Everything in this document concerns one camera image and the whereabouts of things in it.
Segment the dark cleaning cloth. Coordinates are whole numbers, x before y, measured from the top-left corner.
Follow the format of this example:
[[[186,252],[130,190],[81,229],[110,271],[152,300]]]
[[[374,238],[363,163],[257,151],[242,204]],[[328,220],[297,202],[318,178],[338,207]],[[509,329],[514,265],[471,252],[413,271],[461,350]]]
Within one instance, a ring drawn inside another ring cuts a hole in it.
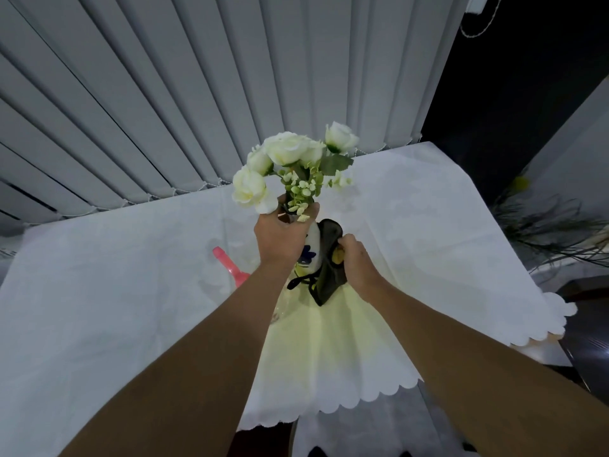
[[[331,219],[317,223],[321,232],[322,265],[315,274],[293,278],[287,288],[291,291],[301,284],[306,286],[315,303],[322,307],[340,286],[346,284],[347,278],[344,253],[339,245],[339,238],[343,237],[341,226]]]

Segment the person's right hand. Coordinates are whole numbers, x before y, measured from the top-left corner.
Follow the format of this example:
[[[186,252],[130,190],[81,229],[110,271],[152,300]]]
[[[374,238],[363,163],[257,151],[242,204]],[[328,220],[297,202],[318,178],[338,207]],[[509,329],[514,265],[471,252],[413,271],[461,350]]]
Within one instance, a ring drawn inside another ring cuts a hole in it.
[[[387,280],[379,273],[365,246],[358,241],[358,255],[344,254],[347,282],[363,301],[373,303]]]

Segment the white artificial flower bouquet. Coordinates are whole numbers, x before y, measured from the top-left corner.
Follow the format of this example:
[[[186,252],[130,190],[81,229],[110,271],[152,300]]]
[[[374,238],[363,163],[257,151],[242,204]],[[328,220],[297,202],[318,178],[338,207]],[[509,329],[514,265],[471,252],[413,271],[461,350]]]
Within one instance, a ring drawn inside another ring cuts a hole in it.
[[[267,186],[277,176],[285,189],[284,210],[297,222],[306,222],[306,211],[323,187],[340,189],[352,184],[344,174],[352,165],[360,138],[350,127],[333,122],[324,139],[284,131],[256,145],[247,162],[232,178],[232,199],[240,207],[270,214],[279,201]]]

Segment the dark decorative grass plant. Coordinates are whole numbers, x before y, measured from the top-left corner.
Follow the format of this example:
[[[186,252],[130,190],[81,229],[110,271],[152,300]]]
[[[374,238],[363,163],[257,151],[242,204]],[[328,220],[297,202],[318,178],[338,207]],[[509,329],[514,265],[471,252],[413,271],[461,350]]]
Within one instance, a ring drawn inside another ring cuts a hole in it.
[[[547,207],[528,212],[518,195],[529,187],[522,172],[490,206],[529,273],[576,262],[609,269],[609,219],[585,213],[579,200],[557,195]]]

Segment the white vase with blue print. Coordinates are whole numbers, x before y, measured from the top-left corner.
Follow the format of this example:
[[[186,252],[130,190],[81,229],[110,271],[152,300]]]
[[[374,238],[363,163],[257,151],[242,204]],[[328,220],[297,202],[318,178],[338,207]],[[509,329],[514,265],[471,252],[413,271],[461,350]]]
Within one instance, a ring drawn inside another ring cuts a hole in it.
[[[320,269],[322,265],[321,243],[321,232],[318,223],[312,222],[309,225],[301,255],[294,266],[292,278],[306,277],[315,274]]]

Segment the white scalloped tablecloth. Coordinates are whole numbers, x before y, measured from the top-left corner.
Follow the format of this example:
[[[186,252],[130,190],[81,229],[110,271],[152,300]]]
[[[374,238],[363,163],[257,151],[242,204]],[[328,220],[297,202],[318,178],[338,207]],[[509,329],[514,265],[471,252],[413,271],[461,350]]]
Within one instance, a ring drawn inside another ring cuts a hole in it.
[[[565,333],[577,307],[543,292],[470,177],[430,142],[359,156],[319,219],[433,309],[513,347]],[[233,291],[222,247],[259,264],[254,210],[232,187],[29,229],[0,286],[0,457],[56,457],[128,381]],[[421,378],[348,285],[323,307],[306,286],[269,327],[238,430],[346,412]]]

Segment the person's right forearm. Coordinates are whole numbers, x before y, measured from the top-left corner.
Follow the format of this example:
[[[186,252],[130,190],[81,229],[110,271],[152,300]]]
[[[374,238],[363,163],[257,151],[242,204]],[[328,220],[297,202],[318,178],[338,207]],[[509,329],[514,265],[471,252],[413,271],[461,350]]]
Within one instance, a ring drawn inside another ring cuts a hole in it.
[[[609,407],[580,386],[383,278],[364,294],[481,457],[609,457]]]

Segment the person's left hand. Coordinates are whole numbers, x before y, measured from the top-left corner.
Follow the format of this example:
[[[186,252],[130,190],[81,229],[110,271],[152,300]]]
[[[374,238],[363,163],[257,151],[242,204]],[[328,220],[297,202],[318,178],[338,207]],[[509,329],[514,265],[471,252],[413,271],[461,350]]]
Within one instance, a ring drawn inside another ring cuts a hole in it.
[[[272,213],[259,215],[254,232],[261,264],[291,270],[301,255],[307,233],[303,232],[303,222],[284,222],[285,195],[277,200],[278,207]]]

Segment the pink plastic scoop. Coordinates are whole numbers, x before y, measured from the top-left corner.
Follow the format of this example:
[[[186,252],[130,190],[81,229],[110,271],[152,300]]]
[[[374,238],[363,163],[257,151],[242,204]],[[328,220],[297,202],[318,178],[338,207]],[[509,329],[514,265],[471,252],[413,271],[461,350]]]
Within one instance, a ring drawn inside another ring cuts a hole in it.
[[[232,276],[235,287],[239,288],[243,283],[247,281],[250,274],[242,271],[234,261],[229,257],[229,255],[222,249],[221,247],[214,247],[213,250],[214,257],[223,265],[223,267],[229,272]]]

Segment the grey vertical blinds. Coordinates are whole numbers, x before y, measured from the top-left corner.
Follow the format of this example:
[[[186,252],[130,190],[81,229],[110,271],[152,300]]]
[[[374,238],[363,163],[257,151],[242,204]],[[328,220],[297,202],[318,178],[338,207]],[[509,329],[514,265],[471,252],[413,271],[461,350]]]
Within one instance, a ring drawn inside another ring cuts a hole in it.
[[[0,236],[228,183],[280,131],[417,141],[474,1],[0,0]]]

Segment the person's left forearm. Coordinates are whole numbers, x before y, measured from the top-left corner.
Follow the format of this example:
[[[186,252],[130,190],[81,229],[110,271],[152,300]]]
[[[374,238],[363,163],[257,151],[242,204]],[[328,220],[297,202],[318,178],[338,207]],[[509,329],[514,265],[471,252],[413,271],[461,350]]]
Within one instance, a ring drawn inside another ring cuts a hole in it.
[[[294,263],[263,260],[115,394],[58,457],[226,457]]]

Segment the clear glass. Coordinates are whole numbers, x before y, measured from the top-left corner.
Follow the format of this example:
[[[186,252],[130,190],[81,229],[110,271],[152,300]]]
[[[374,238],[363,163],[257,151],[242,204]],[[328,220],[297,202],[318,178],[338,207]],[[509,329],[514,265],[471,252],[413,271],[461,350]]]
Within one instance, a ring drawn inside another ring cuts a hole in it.
[[[271,325],[277,323],[287,312],[287,308],[290,303],[290,290],[287,288],[289,282],[290,279],[285,281],[285,285],[279,294],[277,304],[273,310],[272,319],[270,321]]]

